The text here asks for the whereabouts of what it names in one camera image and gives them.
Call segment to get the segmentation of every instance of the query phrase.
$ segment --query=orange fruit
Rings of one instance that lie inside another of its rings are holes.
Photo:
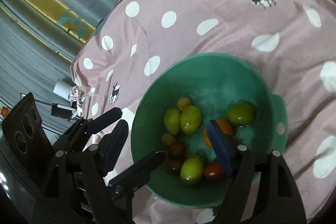
[[[231,135],[231,136],[233,135],[232,127],[227,120],[216,119],[216,122],[218,123],[219,127],[221,128],[221,130],[225,134]],[[203,140],[204,140],[204,143],[206,144],[206,146],[212,148],[212,145],[211,145],[209,137],[208,137],[207,127],[205,127],[204,130],[203,130]]]

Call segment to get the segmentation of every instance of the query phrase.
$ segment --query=plastic bowl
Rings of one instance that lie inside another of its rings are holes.
[[[161,136],[167,109],[176,107],[181,97],[191,98],[202,114],[201,127],[191,135],[180,132],[177,139],[187,145],[186,156],[204,155],[209,163],[216,155],[203,142],[202,130],[210,119],[225,118],[229,106],[249,101],[256,106],[252,124],[237,129],[236,138],[252,150],[283,152],[287,140],[287,115],[283,100],[272,94],[263,78],[243,61],[219,53],[190,56],[167,69],[147,90],[137,109],[131,135],[134,162],[162,147]],[[147,188],[173,205],[213,208],[222,203],[231,179],[202,180],[184,185],[179,176],[162,164],[152,172]]]

